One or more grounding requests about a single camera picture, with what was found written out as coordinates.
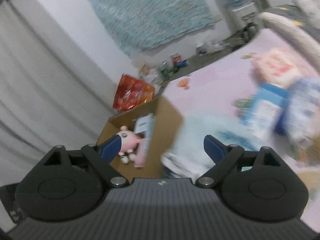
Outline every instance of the white curtain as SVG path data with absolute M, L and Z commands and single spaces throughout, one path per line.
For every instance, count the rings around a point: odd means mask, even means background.
M 56 144 L 73 150 L 96 142 L 112 114 L 3 1 L 0 186 L 19 182 Z

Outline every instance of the orange snack bag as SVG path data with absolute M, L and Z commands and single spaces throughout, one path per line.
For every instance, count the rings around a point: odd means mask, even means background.
M 155 88 L 152 85 L 124 74 L 116 91 L 113 108 L 128 111 L 150 101 L 154 92 Z

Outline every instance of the blue textured towel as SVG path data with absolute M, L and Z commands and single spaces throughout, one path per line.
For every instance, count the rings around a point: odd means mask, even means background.
M 205 0 L 89 2 L 109 34 L 127 55 L 155 48 L 215 23 Z

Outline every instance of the pig plush toy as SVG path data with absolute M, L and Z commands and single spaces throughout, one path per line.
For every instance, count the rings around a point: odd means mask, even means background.
M 133 150 L 135 149 L 137 144 L 140 143 L 141 138 L 138 135 L 134 134 L 132 131 L 129 131 L 127 126 L 122 126 L 121 131 L 117 134 L 121 137 L 121 149 L 118 153 L 121 161 L 124 164 L 128 164 L 129 160 L 134 162 L 136 154 Z

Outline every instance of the blue gripper pad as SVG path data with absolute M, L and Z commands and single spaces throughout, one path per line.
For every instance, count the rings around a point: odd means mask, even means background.
M 120 152 L 121 137 L 120 135 L 112 136 L 108 141 L 98 145 L 98 153 L 101 158 L 110 163 Z
M 206 154 L 215 164 L 223 159 L 228 152 L 228 147 L 218 141 L 212 135 L 207 135 L 203 141 L 203 147 Z

